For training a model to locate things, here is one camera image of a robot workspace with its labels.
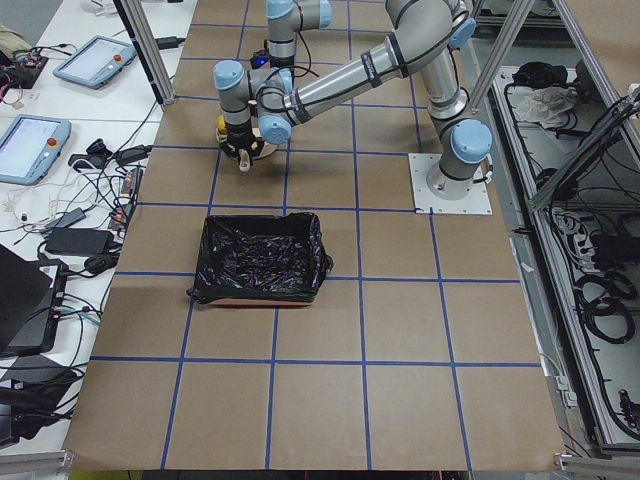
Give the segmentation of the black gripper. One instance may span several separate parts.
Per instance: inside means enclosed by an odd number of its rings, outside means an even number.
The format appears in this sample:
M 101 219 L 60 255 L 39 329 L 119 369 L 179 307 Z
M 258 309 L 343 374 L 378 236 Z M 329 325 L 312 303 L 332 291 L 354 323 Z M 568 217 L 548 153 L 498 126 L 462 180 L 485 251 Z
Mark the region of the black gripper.
M 252 166 L 256 157 L 262 153 L 264 141 L 253 133 L 250 122 L 226 123 L 226 129 L 219 130 L 219 146 L 229 158 L 236 161 L 239 160 L 242 151 L 246 152 L 247 163 Z

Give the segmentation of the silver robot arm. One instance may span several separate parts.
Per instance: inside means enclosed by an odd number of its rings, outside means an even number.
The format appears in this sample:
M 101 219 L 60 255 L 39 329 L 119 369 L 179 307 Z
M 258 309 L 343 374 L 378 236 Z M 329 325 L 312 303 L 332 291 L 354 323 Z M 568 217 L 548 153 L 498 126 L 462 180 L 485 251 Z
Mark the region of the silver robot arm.
M 442 155 L 427 174 L 437 196 L 466 195 L 492 146 L 489 128 L 470 117 L 468 94 L 460 85 L 454 50 L 474 33 L 475 22 L 462 1 L 387 1 L 392 30 L 375 47 L 309 84 L 294 83 L 296 37 L 330 25 L 327 1 L 269 1 L 266 40 L 269 66 L 246 69 L 224 60 L 213 69 L 221 115 L 220 148 L 241 170 L 250 169 L 267 145 L 287 143 L 296 125 L 394 78 L 421 76 L 428 112 Z
M 267 0 L 265 13 L 271 67 L 292 66 L 297 35 L 327 28 L 332 21 L 332 6 L 327 0 Z

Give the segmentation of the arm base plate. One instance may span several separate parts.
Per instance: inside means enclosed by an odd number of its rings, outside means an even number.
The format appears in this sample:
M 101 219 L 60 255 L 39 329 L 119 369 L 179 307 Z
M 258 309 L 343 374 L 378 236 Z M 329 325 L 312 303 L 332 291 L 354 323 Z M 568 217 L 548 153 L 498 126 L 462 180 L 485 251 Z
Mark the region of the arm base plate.
M 414 212 L 434 215 L 489 216 L 488 182 L 481 167 L 472 179 L 457 181 L 440 171 L 440 154 L 409 153 Z

